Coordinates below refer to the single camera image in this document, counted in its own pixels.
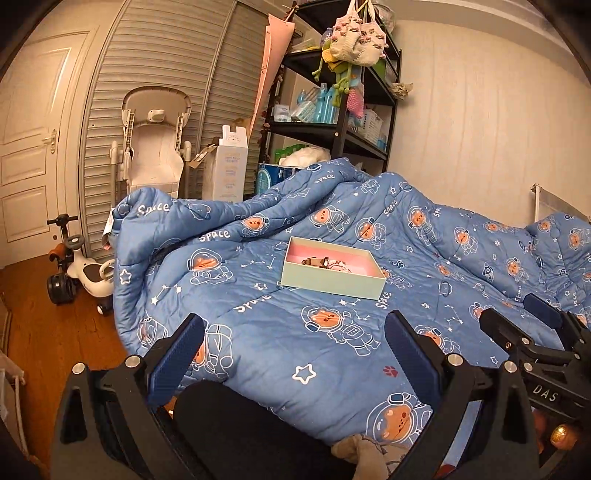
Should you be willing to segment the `right hand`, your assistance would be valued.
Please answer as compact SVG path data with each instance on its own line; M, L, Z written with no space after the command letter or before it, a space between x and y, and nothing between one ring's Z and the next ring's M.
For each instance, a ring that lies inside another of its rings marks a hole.
M550 445L560 451L570 451L579 442L580 432L576 427L558 424L541 409L532 409L538 454L541 455Z

